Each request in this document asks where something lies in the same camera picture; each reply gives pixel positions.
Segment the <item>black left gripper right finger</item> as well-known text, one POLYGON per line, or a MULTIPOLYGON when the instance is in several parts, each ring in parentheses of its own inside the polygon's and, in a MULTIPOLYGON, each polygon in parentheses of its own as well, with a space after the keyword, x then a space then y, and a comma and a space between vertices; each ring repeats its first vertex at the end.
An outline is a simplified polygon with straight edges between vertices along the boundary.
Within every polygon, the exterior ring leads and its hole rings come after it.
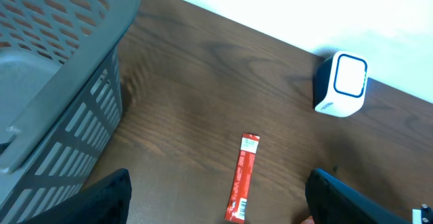
POLYGON ((324 224, 403 224, 407 221, 321 169, 311 171, 305 196, 311 216, 324 224))

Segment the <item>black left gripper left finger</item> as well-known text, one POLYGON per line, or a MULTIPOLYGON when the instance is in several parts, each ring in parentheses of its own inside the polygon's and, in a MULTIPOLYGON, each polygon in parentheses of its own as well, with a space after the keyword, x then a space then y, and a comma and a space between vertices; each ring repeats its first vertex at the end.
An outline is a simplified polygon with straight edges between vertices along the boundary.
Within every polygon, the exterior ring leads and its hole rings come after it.
POLYGON ((129 171, 118 169, 25 224, 125 224, 131 196, 129 171))

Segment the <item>red box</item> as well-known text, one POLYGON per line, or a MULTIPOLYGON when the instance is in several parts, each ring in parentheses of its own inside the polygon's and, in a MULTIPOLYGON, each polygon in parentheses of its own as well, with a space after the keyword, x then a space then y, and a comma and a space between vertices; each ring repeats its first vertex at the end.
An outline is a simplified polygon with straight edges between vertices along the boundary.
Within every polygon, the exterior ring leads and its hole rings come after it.
POLYGON ((242 133, 233 185, 225 211, 226 221, 245 223, 248 193, 259 141, 260 136, 257 134, 242 133))

